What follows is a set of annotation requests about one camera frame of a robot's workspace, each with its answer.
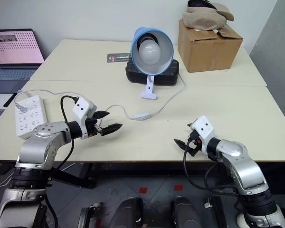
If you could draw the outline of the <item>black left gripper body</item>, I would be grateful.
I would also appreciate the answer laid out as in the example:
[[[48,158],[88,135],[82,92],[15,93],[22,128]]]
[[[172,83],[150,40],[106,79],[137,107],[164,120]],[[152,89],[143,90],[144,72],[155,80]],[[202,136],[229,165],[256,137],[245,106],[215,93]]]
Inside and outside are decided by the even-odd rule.
[[[102,128],[97,125],[97,119],[87,118],[85,120],[85,126],[87,130],[87,137],[92,137],[102,132]]]

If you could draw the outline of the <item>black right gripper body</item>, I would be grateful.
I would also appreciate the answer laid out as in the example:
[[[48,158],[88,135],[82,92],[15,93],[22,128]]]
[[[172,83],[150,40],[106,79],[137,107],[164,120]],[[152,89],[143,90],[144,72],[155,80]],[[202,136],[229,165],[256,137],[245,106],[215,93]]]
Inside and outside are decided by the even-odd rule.
[[[194,157],[199,151],[201,151],[202,142],[199,137],[200,135],[196,130],[193,130],[187,140],[185,147],[185,154],[189,154]]]

